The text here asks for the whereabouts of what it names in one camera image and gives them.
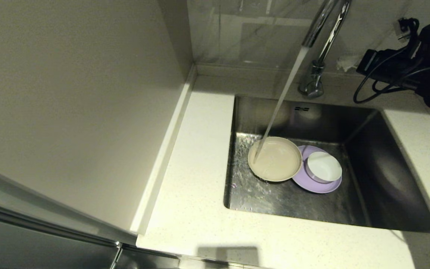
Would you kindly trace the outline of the chrome kitchen faucet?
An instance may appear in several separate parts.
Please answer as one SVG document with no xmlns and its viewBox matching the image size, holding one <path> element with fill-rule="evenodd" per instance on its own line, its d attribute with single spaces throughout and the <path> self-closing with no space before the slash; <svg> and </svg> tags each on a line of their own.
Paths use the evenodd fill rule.
<svg viewBox="0 0 430 269">
<path fill-rule="evenodd" d="M 336 37 L 340 33 L 341 28 L 348 17 L 352 2 L 353 0 L 324 0 L 317 11 L 306 36 L 304 37 L 302 46 L 306 48 L 312 48 L 330 14 L 338 4 L 340 5 L 338 12 L 336 12 L 337 16 L 333 27 L 331 28 L 328 37 L 324 41 L 324 47 L 319 53 L 318 58 L 312 61 L 310 71 L 306 73 L 297 89 L 304 97 L 308 99 L 318 98 L 324 94 L 324 87 L 321 77 L 324 73 L 325 61 Z"/>
</svg>

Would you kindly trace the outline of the white round bowl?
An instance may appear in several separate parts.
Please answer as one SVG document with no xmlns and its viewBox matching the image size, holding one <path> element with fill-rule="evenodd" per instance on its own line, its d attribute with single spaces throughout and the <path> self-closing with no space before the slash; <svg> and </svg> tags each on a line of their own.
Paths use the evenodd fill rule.
<svg viewBox="0 0 430 269">
<path fill-rule="evenodd" d="M 328 184 L 342 177 L 342 167 L 338 160 L 327 152 L 313 152 L 304 162 L 307 175 L 315 182 Z"/>
</svg>

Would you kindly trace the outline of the purple round plate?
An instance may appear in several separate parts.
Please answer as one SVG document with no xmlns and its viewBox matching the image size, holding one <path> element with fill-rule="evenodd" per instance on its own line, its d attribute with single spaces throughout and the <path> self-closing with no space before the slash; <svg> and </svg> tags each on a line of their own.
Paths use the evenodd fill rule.
<svg viewBox="0 0 430 269">
<path fill-rule="evenodd" d="M 305 171 L 305 167 L 304 167 L 305 160 L 311 153 L 318 152 L 318 151 L 321 151 L 321 152 L 326 152 L 326 151 L 312 145 L 301 145 L 298 147 L 298 149 L 302 154 L 302 168 L 300 169 L 299 172 L 297 172 L 295 176 L 292 177 L 293 181 L 297 183 L 297 185 L 304 188 L 305 190 L 314 192 L 316 194 L 330 193 L 336 190 L 341 185 L 342 177 L 341 179 L 338 179 L 336 182 L 322 184 L 322 183 L 315 182 L 313 179 L 311 179 Z"/>
</svg>

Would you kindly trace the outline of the beige round plate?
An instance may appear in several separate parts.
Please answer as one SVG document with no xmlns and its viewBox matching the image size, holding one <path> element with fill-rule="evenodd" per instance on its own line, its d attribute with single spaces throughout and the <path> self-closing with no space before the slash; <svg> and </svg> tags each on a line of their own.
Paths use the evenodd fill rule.
<svg viewBox="0 0 430 269">
<path fill-rule="evenodd" d="M 256 141 L 247 156 L 249 167 L 260 179 L 283 182 L 291 179 L 302 167 L 302 154 L 297 145 L 282 137 L 264 139 L 261 151 L 256 152 L 262 141 Z"/>
</svg>

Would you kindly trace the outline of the stainless steel sink basin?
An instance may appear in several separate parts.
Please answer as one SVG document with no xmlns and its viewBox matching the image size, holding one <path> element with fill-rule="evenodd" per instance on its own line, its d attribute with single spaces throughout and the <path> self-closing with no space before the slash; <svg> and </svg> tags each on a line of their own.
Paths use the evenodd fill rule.
<svg viewBox="0 0 430 269">
<path fill-rule="evenodd" d="M 271 136 L 312 145 L 335 157 L 341 185 L 327 194 L 288 179 L 267 182 L 247 155 L 269 124 L 275 99 L 238 96 L 229 144 L 224 195 L 227 209 L 272 216 L 430 233 L 430 207 L 384 115 L 377 109 L 284 101 Z"/>
</svg>

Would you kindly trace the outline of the running water stream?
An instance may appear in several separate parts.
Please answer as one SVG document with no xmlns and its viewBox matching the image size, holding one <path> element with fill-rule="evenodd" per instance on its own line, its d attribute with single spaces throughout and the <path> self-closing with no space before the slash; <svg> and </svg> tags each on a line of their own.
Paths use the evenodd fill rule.
<svg viewBox="0 0 430 269">
<path fill-rule="evenodd" d="M 302 46 L 302 47 L 300 48 L 300 51 L 299 51 L 299 53 L 298 53 L 298 55 L 297 55 L 297 58 L 296 58 L 296 60 L 295 60 L 295 63 L 294 63 L 294 65 L 293 65 L 293 67 L 292 67 L 292 69 L 291 69 L 291 71 L 290 71 L 290 73 L 289 73 L 289 75 L 288 75 L 288 78 L 287 78 L 287 80 L 286 80 L 286 83 L 285 83 L 285 85 L 284 85 L 284 87 L 283 87 L 283 90 L 282 90 L 282 92 L 281 92 L 281 94 L 280 94 L 280 97 L 279 97 L 279 99 L 278 99 L 278 101 L 277 101 L 277 104 L 276 104 L 276 106 L 275 106 L 275 109 L 274 109 L 274 111 L 273 111 L 273 114 L 272 114 L 272 116 L 271 116 L 271 118 L 270 118 L 270 122 L 268 123 L 268 126 L 267 126 L 267 128 L 266 128 L 266 131 L 265 131 L 265 133 L 264 133 L 264 136 L 263 136 L 263 138 L 261 139 L 260 144 L 259 144 L 259 145 L 258 145 L 258 147 L 256 148 L 255 156 L 254 156 L 254 159 L 253 159 L 253 162 L 254 162 L 254 163 L 256 163 L 256 161 L 257 161 L 257 159 L 258 159 L 258 156 L 259 156 L 259 154 L 260 154 L 260 153 L 261 153 L 261 151 L 262 151 L 262 148 L 263 148 L 263 146 L 264 146 L 265 140 L 268 138 L 268 135 L 269 135 L 270 129 L 271 129 L 271 128 L 272 128 L 272 126 L 273 126 L 273 123 L 274 123 L 274 121 L 275 121 L 275 119 L 276 119 L 276 117 L 277 117 L 277 114 L 278 114 L 278 111 L 280 110 L 280 107 L 281 107 L 281 105 L 282 105 L 282 102 L 284 101 L 284 99 L 285 99 L 285 97 L 286 97 L 286 95 L 287 95 L 287 93 L 288 93 L 288 91 L 289 91 L 289 88 L 291 87 L 291 84 L 292 84 L 292 83 L 293 83 L 293 81 L 294 81 L 295 75 L 297 75 L 297 72 L 299 71 L 300 66 L 301 66 L 301 64 L 302 64 L 302 62 L 303 62 L 303 60 L 304 60 L 304 58 L 306 57 L 307 53 L 309 52 L 309 50 L 310 50 L 310 48 L 309 48 L 309 47 L 307 47 L 307 46 Z"/>
</svg>

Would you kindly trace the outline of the grey under-counter cabinet front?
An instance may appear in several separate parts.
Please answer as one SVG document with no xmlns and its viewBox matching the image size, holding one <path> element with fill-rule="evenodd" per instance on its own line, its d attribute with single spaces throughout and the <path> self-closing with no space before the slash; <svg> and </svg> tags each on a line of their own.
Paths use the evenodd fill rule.
<svg viewBox="0 0 430 269">
<path fill-rule="evenodd" d="M 115 269 L 179 269 L 176 255 L 124 245 Z"/>
</svg>

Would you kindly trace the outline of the tall beige side panel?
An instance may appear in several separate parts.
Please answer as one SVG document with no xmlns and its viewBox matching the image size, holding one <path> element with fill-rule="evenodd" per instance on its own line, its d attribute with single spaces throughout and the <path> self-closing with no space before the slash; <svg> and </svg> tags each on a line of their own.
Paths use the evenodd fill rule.
<svg viewBox="0 0 430 269">
<path fill-rule="evenodd" d="M 187 0 L 0 0 L 0 175 L 145 233 L 192 66 Z"/>
</svg>

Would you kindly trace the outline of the grey glossy refrigerator door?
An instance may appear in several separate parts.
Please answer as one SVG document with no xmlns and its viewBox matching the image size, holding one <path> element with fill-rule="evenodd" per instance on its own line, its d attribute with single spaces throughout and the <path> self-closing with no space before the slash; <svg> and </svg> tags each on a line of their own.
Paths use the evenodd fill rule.
<svg viewBox="0 0 430 269">
<path fill-rule="evenodd" d="M 46 225 L 135 245 L 137 236 L 74 210 L 0 174 L 0 207 Z"/>
<path fill-rule="evenodd" d="M 118 253 L 96 244 L 0 221 L 0 269 L 110 269 Z"/>
</svg>

